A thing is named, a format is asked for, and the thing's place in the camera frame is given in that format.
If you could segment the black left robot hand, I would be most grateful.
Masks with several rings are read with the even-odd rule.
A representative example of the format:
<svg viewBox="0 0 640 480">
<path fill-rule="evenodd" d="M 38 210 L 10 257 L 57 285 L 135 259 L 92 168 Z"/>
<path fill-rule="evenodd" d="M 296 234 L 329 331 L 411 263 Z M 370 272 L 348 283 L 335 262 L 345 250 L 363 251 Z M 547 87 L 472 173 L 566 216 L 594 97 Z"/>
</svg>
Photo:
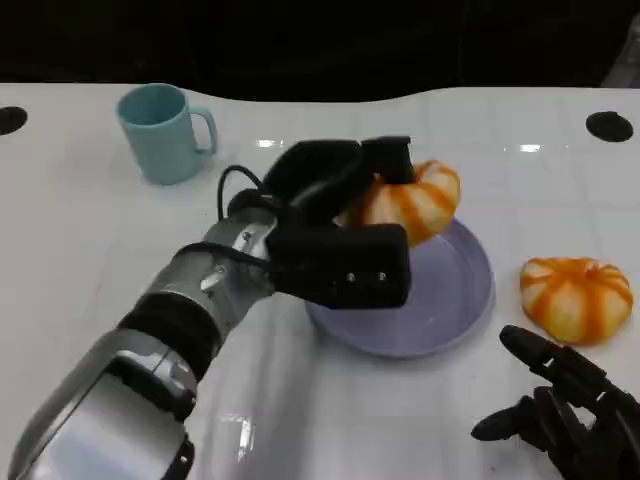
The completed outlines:
<svg viewBox="0 0 640 480">
<path fill-rule="evenodd" d="M 410 143 L 410 137 L 394 135 L 300 141 L 270 168 L 262 190 L 295 219 L 328 224 L 360 206 L 378 185 L 413 182 Z"/>
</svg>

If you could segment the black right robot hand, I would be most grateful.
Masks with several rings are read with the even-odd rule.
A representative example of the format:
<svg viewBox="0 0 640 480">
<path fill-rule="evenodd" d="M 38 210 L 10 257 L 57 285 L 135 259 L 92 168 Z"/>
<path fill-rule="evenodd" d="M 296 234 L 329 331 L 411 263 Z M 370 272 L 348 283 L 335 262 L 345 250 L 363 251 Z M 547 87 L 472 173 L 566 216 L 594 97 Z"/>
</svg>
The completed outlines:
<svg viewBox="0 0 640 480">
<path fill-rule="evenodd" d="M 545 452 L 564 479 L 639 477 L 639 402 L 569 346 L 505 326 L 502 345 L 550 384 L 477 423 L 482 442 L 520 437 Z"/>
</svg>

